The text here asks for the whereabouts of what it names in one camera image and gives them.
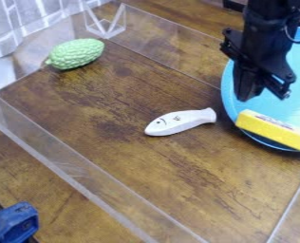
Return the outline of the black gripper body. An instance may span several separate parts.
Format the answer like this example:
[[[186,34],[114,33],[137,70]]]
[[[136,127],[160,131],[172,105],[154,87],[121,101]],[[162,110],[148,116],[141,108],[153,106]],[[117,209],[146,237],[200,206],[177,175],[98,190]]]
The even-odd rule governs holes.
[[[267,19],[269,9],[258,13],[252,8],[244,9],[244,30],[225,28],[225,40],[221,51],[236,62],[241,62],[252,71],[265,73],[265,89],[279,99],[289,96],[289,87],[296,82],[296,74],[288,64],[288,53],[293,42],[291,37],[297,30],[297,12]]]

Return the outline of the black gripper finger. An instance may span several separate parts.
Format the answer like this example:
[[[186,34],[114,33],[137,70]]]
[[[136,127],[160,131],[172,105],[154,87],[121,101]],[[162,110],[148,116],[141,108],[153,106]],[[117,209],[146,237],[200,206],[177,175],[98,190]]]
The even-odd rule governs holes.
[[[254,97],[263,94],[265,89],[265,73],[257,72],[250,76],[250,92],[249,98],[253,99]]]
[[[250,98],[252,92],[252,71],[246,68],[246,66],[241,62],[234,63],[234,92],[237,95],[237,99],[242,102],[246,102]]]

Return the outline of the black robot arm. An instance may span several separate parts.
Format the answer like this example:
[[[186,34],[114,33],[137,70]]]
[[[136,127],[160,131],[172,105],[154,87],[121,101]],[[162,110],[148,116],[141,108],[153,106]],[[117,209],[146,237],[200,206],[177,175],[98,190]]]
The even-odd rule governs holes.
[[[237,99],[246,102],[268,89],[281,100],[289,96],[296,74],[288,53],[300,23],[300,0],[248,0],[244,30],[222,30],[221,51],[234,61]]]

